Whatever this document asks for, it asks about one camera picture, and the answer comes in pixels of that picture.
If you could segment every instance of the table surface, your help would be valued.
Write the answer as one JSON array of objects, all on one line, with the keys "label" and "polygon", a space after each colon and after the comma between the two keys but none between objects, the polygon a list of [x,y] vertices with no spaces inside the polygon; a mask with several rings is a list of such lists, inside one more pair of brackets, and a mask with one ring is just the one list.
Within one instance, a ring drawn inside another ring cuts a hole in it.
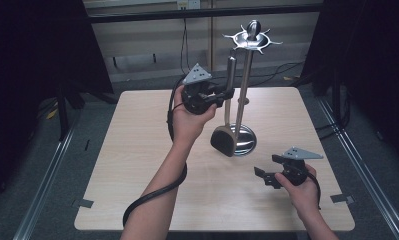
[{"label": "table surface", "polygon": [[[240,89],[232,101],[235,121]],[[170,90],[127,91],[121,95],[84,199],[75,219],[79,230],[122,230],[125,209],[146,188],[171,146],[166,125]],[[355,226],[346,203],[334,204],[341,190],[296,88],[250,88],[242,124],[257,136],[248,155],[227,157],[210,144],[212,132],[224,125],[224,107],[217,110],[188,158],[188,174],[179,188],[172,231],[298,231],[305,230],[285,189],[265,186],[254,166],[280,172],[271,160],[292,146],[319,153],[306,163],[317,170],[321,213],[336,231]]]}]

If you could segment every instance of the metal pole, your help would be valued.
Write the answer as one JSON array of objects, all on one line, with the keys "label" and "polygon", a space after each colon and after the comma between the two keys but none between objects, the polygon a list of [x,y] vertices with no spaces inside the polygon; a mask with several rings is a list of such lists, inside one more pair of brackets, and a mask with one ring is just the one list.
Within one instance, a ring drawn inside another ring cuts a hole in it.
[{"label": "metal pole", "polygon": [[[236,74],[236,63],[237,59],[233,56],[234,54],[230,54],[231,56],[228,58],[227,64],[227,91],[233,88],[233,82]],[[225,113],[224,113],[224,123],[226,126],[230,127],[230,108],[231,108],[231,99],[225,100]]]},{"label": "metal pole", "polygon": [[240,126],[242,124],[243,110],[245,108],[246,93],[248,91],[253,52],[253,50],[246,50],[245,66],[243,68],[243,80],[240,87],[239,107],[237,108],[236,127],[234,130],[234,136],[236,137],[236,139],[238,139],[239,137]]}]

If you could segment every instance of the black curtain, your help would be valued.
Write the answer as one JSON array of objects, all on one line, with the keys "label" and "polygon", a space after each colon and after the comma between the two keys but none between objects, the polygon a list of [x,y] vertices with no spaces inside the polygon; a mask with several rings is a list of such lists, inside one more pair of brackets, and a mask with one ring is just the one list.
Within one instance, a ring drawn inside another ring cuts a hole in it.
[{"label": "black curtain", "polygon": [[0,1],[0,190],[60,84],[113,93],[86,17],[81,0]]},{"label": "black curtain", "polygon": [[320,13],[302,76],[311,76],[306,80],[314,93],[325,95],[336,71],[339,83],[399,154],[399,1],[351,3]]}]

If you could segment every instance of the person's left hand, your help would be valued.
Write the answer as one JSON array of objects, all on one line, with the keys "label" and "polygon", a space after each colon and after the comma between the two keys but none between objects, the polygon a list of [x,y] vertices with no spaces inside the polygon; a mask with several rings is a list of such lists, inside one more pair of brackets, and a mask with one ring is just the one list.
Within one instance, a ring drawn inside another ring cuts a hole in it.
[{"label": "person's left hand", "polygon": [[[314,177],[317,177],[317,171],[308,164],[305,164]],[[293,206],[298,211],[298,216],[302,221],[305,217],[309,217],[319,213],[318,209],[318,195],[317,186],[307,177],[305,182],[299,186],[294,186],[283,174],[276,173],[275,178],[277,181],[287,190],[290,199],[292,200]]]},{"label": "person's left hand", "polygon": [[190,113],[182,104],[181,92],[183,89],[184,85],[178,87],[174,94],[174,143],[193,144],[202,133],[205,123],[214,118],[217,105],[213,104],[201,115]]}]

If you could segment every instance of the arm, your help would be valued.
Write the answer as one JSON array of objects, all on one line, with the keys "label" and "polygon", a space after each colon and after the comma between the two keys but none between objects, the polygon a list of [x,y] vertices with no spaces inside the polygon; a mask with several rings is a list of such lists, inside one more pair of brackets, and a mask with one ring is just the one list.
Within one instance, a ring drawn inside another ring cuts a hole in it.
[{"label": "arm", "polygon": [[[305,166],[312,175],[317,176],[314,168],[308,164]],[[318,209],[317,187],[310,178],[307,178],[301,185],[294,186],[281,173],[276,173],[275,177],[289,193],[293,206],[295,206],[311,239],[338,239]]]},{"label": "arm", "polygon": [[[179,87],[174,106],[182,103]],[[174,182],[181,174],[190,150],[207,121],[215,116],[216,105],[202,115],[189,113],[181,104],[173,111],[174,141],[167,156],[142,196]],[[125,224],[121,239],[165,239],[170,227],[178,188],[158,196],[133,210]]]}]

